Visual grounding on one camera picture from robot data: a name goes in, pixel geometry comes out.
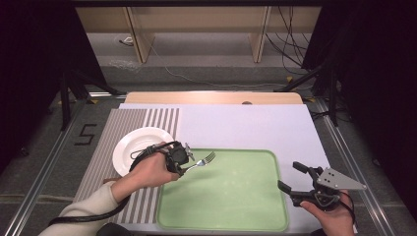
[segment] white plate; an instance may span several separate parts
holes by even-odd
[[[125,176],[134,161],[131,153],[137,150],[145,149],[151,145],[157,145],[161,142],[174,141],[171,135],[159,128],[144,127],[127,134],[119,141],[113,151],[113,166],[117,173]]]

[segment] person's right hand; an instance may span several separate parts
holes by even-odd
[[[341,194],[340,200],[350,206],[349,198],[346,195]],[[327,236],[354,235],[353,219],[345,207],[338,206],[336,209],[331,211],[322,211],[314,204],[306,201],[302,202],[300,206],[319,220]]]

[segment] gray floor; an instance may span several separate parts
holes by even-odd
[[[154,43],[154,50],[146,64],[139,64],[132,47],[123,45],[118,40],[125,40],[127,34],[91,34],[97,60],[109,85],[121,90],[256,90],[272,91],[286,85],[287,77],[299,77],[285,70],[285,65],[292,72],[305,73],[295,64],[282,61],[266,41],[263,60],[255,64],[246,34],[241,33],[165,33],[159,34]],[[279,40],[271,35],[274,41]],[[297,41],[305,44],[301,35]],[[287,53],[296,59],[293,48]],[[310,96],[308,82],[295,91],[302,96]],[[66,144],[49,179],[41,191],[37,203],[31,212],[22,235],[37,235],[47,222],[72,201],[89,160],[98,143],[111,108],[117,108],[123,99],[102,98],[94,104],[81,105],[80,114],[72,127]],[[319,111],[317,102],[307,102],[313,111]],[[0,176],[0,232],[7,229],[8,222],[19,208],[24,195],[30,189],[39,170],[54,148],[60,135],[61,107],[59,96],[51,103],[51,114],[44,117],[42,124],[28,145],[29,156],[17,156],[6,171]],[[344,138],[360,170],[366,177],[370,191],[377,197],[378,203],[387,215],[387,221],[396,235],[417,235],[416,221],[393,190],[384,171],[373,164],[373,154],[362,139],[355,124],[348,120],[348,114],[338,113],[338,130]],[[80,137],[85,125],[89,134],[93,134],[90,145],[89,137]],[[339,146],[333,140],[326,119],[319,118],[315,125],[322,141],[330,165],[349,175],[349,170],[341,158]],[[379,235],[370,209],[358,194],[353,194],[358,221],[359,235]]]

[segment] green tray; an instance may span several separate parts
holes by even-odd
[[[156,220],[166,229],[274,231],[288,225],[285,200],[276,186],[275,155],[259,149],[193,149],[197,167],[162,187]]]

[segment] black stand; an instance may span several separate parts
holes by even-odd
[[[89,98],[89,92],[87,91],[84,84],[90,84],[109,92],[112,95],[125,95],[126,92],[119,91],[104,85],[96,80],[88,77],[79,71],[65,72],[61,80],[61,101],[62,101],[62,127],[61,130],[65,130],[68,123],[71,120],[71,108],[70,98],[68,89],[74,94],[76,99],[87,99]]]
[[[314,70],[310,71],[307,75],[302,76],[296,81],[292,82],[288,86],[275,89],[274,92],[289,92],[296,87],[304,84],[312,78],[317,78],[312,92],[313,95],[324,95],[328,89],[329,105],[328,115],[334,126],[337,126],[336,119],[336,93],[337,93],[337,73],[339,71],[339,65],[346,62],[346,58],[349,56],[349,52],[354,50],[354,41],[358,34],[359,23],[366,19],[366,13],[372,5],[372,1],[363,1],[357,3],[348,19],[342,24],[342,27],[338,31],[338,34],[331,45],[328,52],[328,56],[325,61]]]

